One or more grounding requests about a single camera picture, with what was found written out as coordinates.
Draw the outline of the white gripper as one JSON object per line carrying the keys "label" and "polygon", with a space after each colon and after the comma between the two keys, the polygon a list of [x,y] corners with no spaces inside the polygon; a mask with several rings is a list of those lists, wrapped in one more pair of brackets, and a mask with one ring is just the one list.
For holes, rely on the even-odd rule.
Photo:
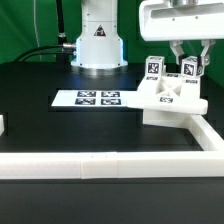
{"label": "white gripper", "polygon": [[197,75],[203,76],[216,41],[224,39],[224,0],[190,0],[173,6],[173,0],[144,0],[139,7],[140,33],[145,41],[171,41],[170,48],[180,64],[182,40],[202,40]]}

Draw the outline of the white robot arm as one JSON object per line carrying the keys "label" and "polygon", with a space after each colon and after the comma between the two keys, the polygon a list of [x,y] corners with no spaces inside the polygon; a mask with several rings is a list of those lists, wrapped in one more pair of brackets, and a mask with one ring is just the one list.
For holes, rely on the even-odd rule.
{"label": "white robot arm", "polygon": [[[76,40],[74,66],[94,74],[115,70],[123,59],[123,41],[117,34],[118,0],[82,0],[82,33]],[[139,6],[140,34],[146,41],[168,41],[174,54],[183,54],[181,42],[199,40],[204,49],[200,64],[209,64],[209,50],[224,39],[224,0],[143,0]]]}

